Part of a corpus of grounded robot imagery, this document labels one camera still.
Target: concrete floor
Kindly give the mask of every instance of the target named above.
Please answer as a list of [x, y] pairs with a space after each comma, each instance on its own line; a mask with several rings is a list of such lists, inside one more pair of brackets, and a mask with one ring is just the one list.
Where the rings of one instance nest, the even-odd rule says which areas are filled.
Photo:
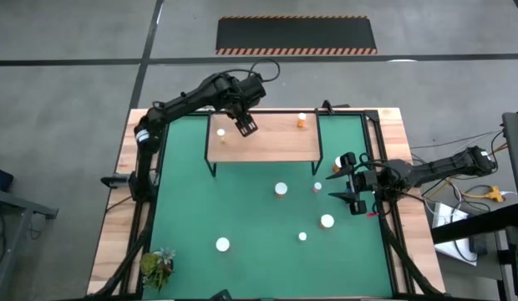
[[[0, 59], [139, 58], [155, 0], [0, 0]], [[380, 54], [518, 53], [518, 11], [511, 0], [167, 0], [152, 57], [214, 56], [216, 20], [238, 14], [366, 14]], [[243, 65], [150, 66], [140, 108], [194, 89], [207, 75]], [[0, 168], [14, 192], [60, 207], [18, 260], [12, 300], [81, 297], [114, 169], [137, 66], [0, 67]], [[265, 76], [274, 70], [261, 66]], [[262, 107], [314, 107], [324, 99], [354, 107], [400, 107], [410, 145], [428, 145], [497, 129], [518, 110], [518, 60], [425, 63], [283, 64]], [[490, 139], [479, 141], [489, 147]], [[461, 144], [417, 150], [430, 161]], [[478, 183], [514, 190], [510, 162]], [[454, 203], [448, 193], [443, 202]], [[517, 202], [511, 197], [503, 205]], [[454, 296], [495, 299], [489, 277], [439, 256]]]

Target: striped warning mat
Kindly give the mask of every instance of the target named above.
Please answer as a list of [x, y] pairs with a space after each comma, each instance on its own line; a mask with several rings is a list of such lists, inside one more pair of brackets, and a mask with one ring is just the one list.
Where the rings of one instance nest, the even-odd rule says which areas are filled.
[[226, 16], [218, 21], [219, 55], [376, 54], [367, 16]]

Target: potted plant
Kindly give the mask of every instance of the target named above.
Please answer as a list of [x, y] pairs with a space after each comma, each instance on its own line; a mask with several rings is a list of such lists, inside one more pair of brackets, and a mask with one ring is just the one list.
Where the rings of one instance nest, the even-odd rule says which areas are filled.
[[174, 272], [174, 256], [174, 250], [164, 248], [142, 256], [140, 271], [144, 275], [145, 287], [159, 292], [168, 283], [168, 278]]

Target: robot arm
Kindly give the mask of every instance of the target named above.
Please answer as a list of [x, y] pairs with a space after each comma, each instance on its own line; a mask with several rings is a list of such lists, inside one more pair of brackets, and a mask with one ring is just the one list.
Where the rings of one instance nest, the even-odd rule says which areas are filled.
[[250, 72], [240, 81], [227, 72], [213, 74], [203, 80], [200, 86], [189, 93], [167, 103], [154, 103], [135, 127], [138, 146], [136, 171], [129, 177], [129, 189], [133, 200], [148, 202], [155, 197], [155, 188], [150, 179], [151, 160], [159, 151], [165, 127], [172, 121], [206, 105], [216, 111], [225, 110], [236, 120], [236, 127], [243, 136], [257, 130], [257, 125], [248, 110], [257, 105], [267, 93], [262, 86], [260, 74]]
[[[348, 176], [347, 190], [329, 195], [345, 201], [350, 206], [352, 214], [367, 212], [365, 202], [359, 200], [361, 191], [374, 191], [380, 200], [395, 202], [412, 187], [420, 187], [424, 183], [449, 176], [487, 176], [496, 168], [489, 153], [478, 146], [468, 147], [451, 157], [419, 166], [412, 166], [402, 160], [356, 164], [353, 153], [344, 154], [341, 156], [340, 171], [328, 177], [333, 179]], [[372, 166], [382, 167], [382, 169], [356, 172], [361, 167]]]

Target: green mat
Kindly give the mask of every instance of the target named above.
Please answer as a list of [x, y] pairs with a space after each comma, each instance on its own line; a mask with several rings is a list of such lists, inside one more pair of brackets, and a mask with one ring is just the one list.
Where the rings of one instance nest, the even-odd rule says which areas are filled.
[[[359, 116], [321, 116], [324, 159], [315, 176], [310, 163], [219, 163], [213, 178], [206, 122], [189, 116], [170, 126], [151, 248], [175, 249], [175, 272], [144, 299], [210, 298], [224, 288], [233, 298], [391, 296], [378, 219], [352, 216], [327, 195], [344, 191], [345, 178], [324, 180], [336, 156], [366, 151]], [[282, 200], [273, 191], [279, 181], [288, 185]], [[362, 197], [370, 210], [373, 195]], [[335, 225], [322, 230], [326, 213]], [[229, 252], [216, 251], [219, 237], [230, 240]]]

